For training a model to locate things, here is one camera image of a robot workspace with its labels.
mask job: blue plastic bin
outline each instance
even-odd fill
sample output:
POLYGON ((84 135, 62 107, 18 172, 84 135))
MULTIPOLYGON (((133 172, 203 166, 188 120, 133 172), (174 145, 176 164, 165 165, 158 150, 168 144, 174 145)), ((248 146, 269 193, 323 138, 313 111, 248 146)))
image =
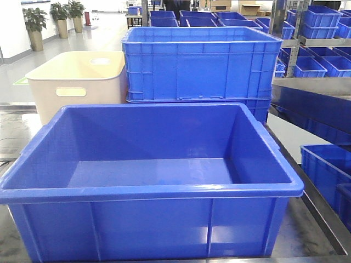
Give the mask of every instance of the blue plastic bin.
POLYGON ((238 12, 217 12, 214 14, 218 18, 222 18, 222 19, 247 20, 242 14, 240 14, 238 12))
POLYGON ((200 26, 212 26, 215 27, 217 26, 216 22, 213 19, 208 19, 208 18, 186 18, 185 19, 186 24, 189 27, 200 27, 200 26))
POLYGON ((351 153, 333 144, 301 146, 301 167, 329 205, 338 212, 338 184, 351 182, 351 153))
POLYGON ((342 13, 322 5, 310 5, 303 13, 303 20, 309 27, 336 27, 342 13))
POLYGON ((351 61, 343 56, 322 56, 318 62, 328 70, 328 77, 351 77, 351 61))
POLYGON ((252 20, 218 19, 221 26, 247 26, 262 31, 262 27, 252 20))
POLYGON ((351 47, 334 47, 333 51, 340 56, 344 56, 345 58, 351 60, 351 47))
POLYGON ((298 78, 324 77, 327 69, 310 56, 297 58, 294 68, 294 76, 298 78))
POLYGON ((351 184, 337 185, 337 191, 340 193, 340 205, 337 213, 346 228, 351 232, 351 184))
MULTIPOLYGON (((270 23, 270 18, 256 18, 255 21, 262 26, 262 31, 264 33, 269 32, 269 23, 270 23)), ((292 35, 294 34, 295 27, 292 25, 289 25, 287 22, 284 21, 284 26, 283 30, 281 33, 281 38, 282 39, 290 39, 292 35)))
POLYGON ((338 27, 310 27, 302 25, 301 34, 306 38, 334 38, 338 27))
POLYGON ((143 12, 141 6, 128 7, 128 13, 129 13, 130 15, 137 15, 137 14, 138 14, 138 9, 139 9, 140 15, 141 15, 142 12, 143 12))
POLYGON ((335 36, 351 38, 351 18, 340 18, 335 36))
POLYGON ((249 27, 135 27, 122 40, 134 101, 271 97, 281 39, 249 27))
POLYGON ((292 26, 296 25, 296 10, 286 11, 286 21, 292 26))
POLYGON ((330 48, 326 47, 315 47, 315 48, 306 48, 306 51, 313 55, 314 57, 318 56, 337 56, 338 54, 330 48))
POLYGON ((0 179, 34 262, 268 256, 302 193, 262 124, 224 103, 64 107, 0 179))
POLYGON ((167 26, 167 27, 179 26, 176 19, 151 17, 150 20, 151 20, 151 26, 167 26))
POLYGON ((150 11, 150 16, 152 18, 171 18, 176 19, 173 11, 150 11))
POLYGON ((217 17, 213 13, 209 12, 192 12, 192 11, 179 11, 180 17, 179 22, 180 26, 187 27, 188 24, 186 23, 187 18, 203 18, 203 19, 212 19, 213 21, 217 20, 217 17))

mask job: crate handle slot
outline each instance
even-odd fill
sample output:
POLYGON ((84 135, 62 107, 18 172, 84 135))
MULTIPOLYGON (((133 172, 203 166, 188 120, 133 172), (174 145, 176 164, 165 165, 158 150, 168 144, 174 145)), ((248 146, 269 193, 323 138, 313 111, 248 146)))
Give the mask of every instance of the crate handle slot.
POLYGON ((79 87, 59 87, 56 88, 56 95, 58 97, 84 97, 87 91, 79 87))
POLYGON ((109 65, 109 64, 111 64, 111 60, 108 58, 90 59, 90 64, 92 64, 92 65, 109 65))

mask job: cardboard box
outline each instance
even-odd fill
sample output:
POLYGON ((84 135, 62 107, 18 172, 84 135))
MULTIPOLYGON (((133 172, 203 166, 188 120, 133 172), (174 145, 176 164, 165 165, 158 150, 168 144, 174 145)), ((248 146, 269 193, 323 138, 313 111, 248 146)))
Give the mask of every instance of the cardboard box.
POLYGON ((242 15, 256 16, 261 6, 259 4, 242 4, 240 13, 242 15))

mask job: crate rim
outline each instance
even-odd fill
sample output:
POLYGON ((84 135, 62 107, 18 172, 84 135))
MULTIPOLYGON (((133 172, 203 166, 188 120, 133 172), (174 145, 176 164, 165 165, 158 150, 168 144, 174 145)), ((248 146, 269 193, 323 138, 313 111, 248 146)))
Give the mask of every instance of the crate rim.
POLYGON ((175 199, 175 198, 240 198, 240 197, 299 197, 303 194, 304 184, 279 151, 279 146, 269 135, 261 123, 250 113, 249 109, 241 103, 169 103, 169 104, 119 104, 119 105, 69 105, 61 108, 52 120, 44 125, 29 144, 22 150, 20 157, 0 178, 0 204, 27 204, 55 202, 92 202, 116 201, 135 199, 175 199), (264 141, 266 147, 275 157, 277 164, 290 182, 275 184, 212 184, 212 185, 157 185, 157 186, 114 186, 114 187, 80 187, 80 188, 28 188, 5 189, 19 167, 30 156, 30 152, 38 147, 39 143, 54 128, 55 123, 65 112, 75 108, 135 108, 135 107, 207 107, 226 106, 240 108, 251 123, 252 128, 264 141))

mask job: gray floor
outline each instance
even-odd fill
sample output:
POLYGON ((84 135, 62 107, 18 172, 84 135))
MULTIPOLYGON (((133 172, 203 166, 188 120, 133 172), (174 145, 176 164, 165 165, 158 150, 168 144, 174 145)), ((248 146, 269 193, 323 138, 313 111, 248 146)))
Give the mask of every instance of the gray floor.
POLYGON ((13 85, 28 72, 56 55, 73 50, 118 51, 122 50, 121 38, 127 32, 124 14, 100 13, 83 33, 69 32, 68 39, 54 39, 44 45, 44 51, 32 52, 12 64, 0 66, 0 103, 34 102, 29 85, 13 85))

